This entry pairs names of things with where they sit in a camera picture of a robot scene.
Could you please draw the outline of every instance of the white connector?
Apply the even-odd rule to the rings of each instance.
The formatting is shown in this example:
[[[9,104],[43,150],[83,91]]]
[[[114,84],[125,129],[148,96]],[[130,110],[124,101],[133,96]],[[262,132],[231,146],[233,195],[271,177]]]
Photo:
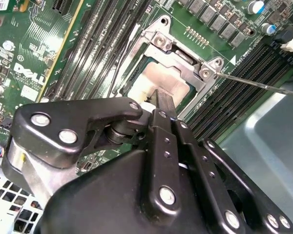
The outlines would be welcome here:
[[[283,49],[284,51],[289,51],[289,52],[293,52],[293,39],[290,40],[288,43],[286,44],[282,44],[281,45],[281,49]]]

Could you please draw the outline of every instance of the motherboard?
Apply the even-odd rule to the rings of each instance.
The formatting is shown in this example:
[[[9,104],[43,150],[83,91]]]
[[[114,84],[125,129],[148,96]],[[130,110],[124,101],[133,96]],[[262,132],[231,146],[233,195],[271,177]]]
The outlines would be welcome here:
[[[0,142],[34,102],[173,97],[199,140],[224,139],[293,75],[292,0],[0,0]],[[130,149],[85,156],[86,172]]]

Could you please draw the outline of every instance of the screw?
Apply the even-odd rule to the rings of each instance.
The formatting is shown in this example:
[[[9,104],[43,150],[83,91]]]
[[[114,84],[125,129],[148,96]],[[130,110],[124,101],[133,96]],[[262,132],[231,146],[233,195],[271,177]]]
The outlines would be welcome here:
[[[167,187],[160,188],[160,197],[167,205],[172,205],[175,203],[175,195],[173,191]]]
[[[238,218],[232,213],[231,211],[226,211],[225,212],[226,219],[228,223],[235,229],[238,229],[240,227],[240,223]]]
[[[269,223],[270,223],[274,228],[278,228],[278,227],[279,227],[279,224],[278,224],[277,220],[276,220],[271,214],[268,214],[268,215],[267,215],[267,219],[268,219]]]
[[[181,124],[181,127],[183,127],[183,128],[188,128],[188,126],[187,126],[185,123],[180,122],[180,124]]]
[[[164,37],[157,37],[157,38],[155,38],[155,40],[154,40],[154,43],[155,43],[155,45],[157,45],[157,46],[162,46],[162,45],[165,44],[165,42],[166,42],[166,40],[165,40]]]
[[[209,145],[209,147],[215,148],[214,144],[211,141],[208,141],[207,145]]]
[[[282,225],[285,226],[286,228],[291,227],[289,222],[287,221],[287,219],[285,217],[281,216],[281,215],[280,215],[280,221],[281,221]]]
[[[160,114],[161,117],[166,118],[166,114],[165,114],[165,112],[160,111],[159,114]]]
[[[67,144],[72,144],[77,141],[77,135],[72,130],[62,130],[59,133],[59,138],[61,141]]]
[[[138,109],[139,109],[139,107],[137,106],[137,104],[134,103],[134,102],[130,102],[130,103],[129,103],[129,106],[130,106],[132,109],[134,109],[134,110],[138,110]]]
[[[208,77],[209,76],[209,71],[204,71],[203,72],[203,77]]]
[[[42,114],[33,115],[30,118],[31,122],[39,127],[47,126],[50,123],[50,119]]]

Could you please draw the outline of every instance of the gray metal surface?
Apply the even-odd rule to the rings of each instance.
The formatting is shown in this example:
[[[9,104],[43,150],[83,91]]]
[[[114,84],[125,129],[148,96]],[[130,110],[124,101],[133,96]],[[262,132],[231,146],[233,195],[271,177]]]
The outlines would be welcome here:
[[[220,145],[293,222],[293,97],[272,95]]]

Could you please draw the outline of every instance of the silver screw head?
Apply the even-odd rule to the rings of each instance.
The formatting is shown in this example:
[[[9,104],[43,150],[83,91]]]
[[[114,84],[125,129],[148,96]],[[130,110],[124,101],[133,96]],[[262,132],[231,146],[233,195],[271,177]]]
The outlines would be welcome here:
[[[137,104],[134,103],[134,102],[129,103],[129,106],[130,106],[132,109],[134,109],[134,110],[138,110],[138,109],[139,109],[139,107],[137,106]]]
[[[283,217],[282,215],[280,215],[279,217],[280,219],[280,222],[282,223],[283,226],[285,226],[286,228],[290,228],[290,224],[289,222],[287,221],[287,219],[285,217]]]
[[[240,227],[240,223],[238,218],[232,213],[231,211],[225,212],[226,219],[228,223],[235,229],[238,229]]]
[[[160,114],[161,117],[166,118],[166,114],[165,114],[165,112],[160,111],[159,114]]]
[[[59,138],[61,141],[67,144],[72,144],[77,141],[77,135],[72,130],[62,130],[59,133]]]
[[[181,125],[181,127],[183,127],[183,128],[188,128],[188,126],[187,126],[185,123],[183,123],[183,122],[180,122],[180,125]]]
[[[42,114],[35,114],[30,118],[31,122],[37,126],[44,127],[50,123],[50,119]]]
[[[160,188],[160,197],[167,205],[174,204],[176,200],[173,191],[167,187]]]
[[[214,144],[210,141],[207,142],[207,145],[209,145],[209,147],[215,148]]]
[[[276,220],[271,214],[268,214],[268,215],[267,215],[267,219],[268,219],[269,223],[270,223],[274,228],[278,228],[278,227],[279,227],[279,224],[278,224],[277,220]]]

